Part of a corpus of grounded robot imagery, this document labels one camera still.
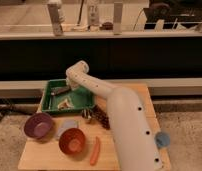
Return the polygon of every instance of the orange bowl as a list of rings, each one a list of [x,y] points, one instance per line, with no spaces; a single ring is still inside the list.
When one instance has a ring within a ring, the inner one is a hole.
[[[78,128],[66,130],[59,139],[59,147],[64,154],[74,155],[80,153],[85,146],[86,137]]]

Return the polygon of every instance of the green plastic basket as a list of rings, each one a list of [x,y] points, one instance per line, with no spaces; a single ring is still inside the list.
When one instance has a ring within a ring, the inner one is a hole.
[[[53,88],[64,86],[66,86],[66,81],[64,79],[48,81],[41,104],[42,112],[49,114],[79,113],[85,108],[92,109],[95,106],[93,93],[82,86],[79,86],[79,88],[74,91],[69,91],[57,96],[51,95]],[[57,106],[65,98],[69,98],[74,107],[59,110]]]

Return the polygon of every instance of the wooden table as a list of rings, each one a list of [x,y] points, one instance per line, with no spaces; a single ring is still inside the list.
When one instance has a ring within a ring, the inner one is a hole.
[[[139,93],[145,108],[148,123],[150,124],[153,133],[160,131],[147,86],[145,84],[132,83],[120,83],[119,85],[131,87]],[[96,97],[95,100],[103,110],[106,110],[105,100],[99,97]],[[85,133],[87,138],[86,148],[78,157],[70,157],[63,154],[58,147],[58,141],[54,139],[55,132],[60,124],[68,119],[78,121],[79,128]],[[98,122],[95,124],[86,124],[84,119],[79,115],[60,115],[54,117],[54,121],[54,129],[52,129],[52,131],[41,141],[36,141],[31,138],[27,139],[19,162],[19,170],[119,170],[110,130],[103,129]],[[90,166],[89,159],[96,136],[101,139],[101,151],[97,164],[95,166]],[[160,155],[163,161],[163,170],[169,171],[171,165],[167,150],[165,148],[161,149]]]

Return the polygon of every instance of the cable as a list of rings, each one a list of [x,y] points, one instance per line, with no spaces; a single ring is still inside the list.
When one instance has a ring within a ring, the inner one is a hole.
[[[140,18],[140,16],[141,16],[141,14],[142,14],[143,11],[144,11],[144,9],[140,10],[140,13],[139,13],[139,15],[137,16],[137,19],[136,19],[136,21],[135,21],[135,25],[134,25],[134,27],[133,27],[133,31],[135,30],[135,27],[136,27],[136,25],[137,25],[137,23],[138,23],[138,20],[139,20],[139,18]]]
[[[80,11],[79,11],[79,15],[78,15],[78,22],[77,22],[77,25],[78,25],[78,26],[79,26],[80,23],[81,23],[83,4],[84,4],[84,0],[81,0],[81,6],[80,6]]]

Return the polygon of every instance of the floor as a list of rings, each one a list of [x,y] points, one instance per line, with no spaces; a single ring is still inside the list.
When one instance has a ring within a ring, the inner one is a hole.
[[[172,171],[202,171],[202,99],[153,100],[162,131],[171,138]],[[34,112],[37,105],[22,105]],[[29,116],[6,116],[0,123],[0,171],[17,171]]]

